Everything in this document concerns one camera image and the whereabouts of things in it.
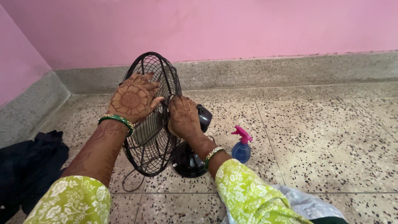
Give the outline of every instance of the black fan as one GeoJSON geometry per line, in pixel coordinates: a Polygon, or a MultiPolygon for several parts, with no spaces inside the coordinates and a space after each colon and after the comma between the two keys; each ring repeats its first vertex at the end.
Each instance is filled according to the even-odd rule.
{"type": "MultiPolygon", "coordinates": [[[[165,98],[163,103],[146,120],[135,124],[135,132],[126,138],[123,150],[134,168],[144,176],[153,177],[173,161],[174,169],[183,177],[198,177],[206,173],[203,162],[182,139],[172,135],[167,128],[168,103],[173,96],[181,95],[177,70],[170,62],[155,52],[139,56],[127,71],[123,81],[133,73],[154,72],[149,81],[158,81],[156,97],[165,98]]],[[[212,114],[202,105],[197,105],[201,129],[206,132],[212,114]]]]}

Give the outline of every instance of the bangle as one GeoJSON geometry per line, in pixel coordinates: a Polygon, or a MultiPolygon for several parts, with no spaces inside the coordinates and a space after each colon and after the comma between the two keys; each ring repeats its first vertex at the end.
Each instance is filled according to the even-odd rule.
{"type": "Polygon", "coordinates": [[[206,160],[205,160],[205,169],[207,170],[207,168],[209,167],[209,161],[211,159],[211,157],[216,154],[219,151],[225,151],[225,148],[218,146],[215,149],[213,149],[207,156],[206,156],[206,160]]]}
{"type": "Polygon", "coordinates": [[[104,114],[98,119],[98,125],[100,125],[100,123],[103,120],[117,120],[117,121],[120,121],[123,124],[125,124],[129,128],[129,134],[127,135],[127,137],[130,137],[134,133],[133,124],[131,122],[129,122],[129,120],[127,120],[126,118],[124,118],[122,116],[119,116],[116,114],[104,114]]]}

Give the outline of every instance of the fan guard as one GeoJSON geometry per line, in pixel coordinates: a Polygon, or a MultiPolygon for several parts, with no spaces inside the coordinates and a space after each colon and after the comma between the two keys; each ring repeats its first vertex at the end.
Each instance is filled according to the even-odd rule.
{"type": "Polygon", "coordinates": [[[163,103],[142,122],[136,123],[135,133],[126,138],[123,150],[134,166],[144,176],[153,177],[162,172],[171,162],[171,153],[181,142],[167,129],[168,103],[172,96],[181,96],[177,70],[171,63],[155,52],[139,56],[127,71],[123,81],[133,73],[142,75],[154,72],[149,82],[159,81],[159,92],[155,97],[164,97],[163,103]]]}

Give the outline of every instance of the sleeve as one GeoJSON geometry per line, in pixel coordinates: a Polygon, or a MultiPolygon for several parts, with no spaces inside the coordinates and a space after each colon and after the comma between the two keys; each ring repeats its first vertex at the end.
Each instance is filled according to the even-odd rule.
{"type": "Polygon", "coordinates": [[[225,161],[216,174],[220,198],[238,223],[308,223],[291,210],[286,197],[236,159],[225,161]]]}
{"type": "Polygon", "coordinates": [[[108,189],[84,176],[63,177],[36,204],[24,224],[107,223],[111,207],[108,189]]]}

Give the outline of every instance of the spray bottle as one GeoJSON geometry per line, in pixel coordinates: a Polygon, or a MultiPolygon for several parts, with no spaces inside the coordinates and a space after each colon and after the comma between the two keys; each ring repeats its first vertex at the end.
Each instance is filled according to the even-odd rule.
{"type": "Polygon", "coordinates": [[[250,146],[248,141],[253,141],[250,135],[238,125],[235,126],[236,131],[232,132],[233,135],[240,135],[240,141],[232,148],[232,157],[239,160],[241,163],[245,163],[250,159],[250,146]]]}

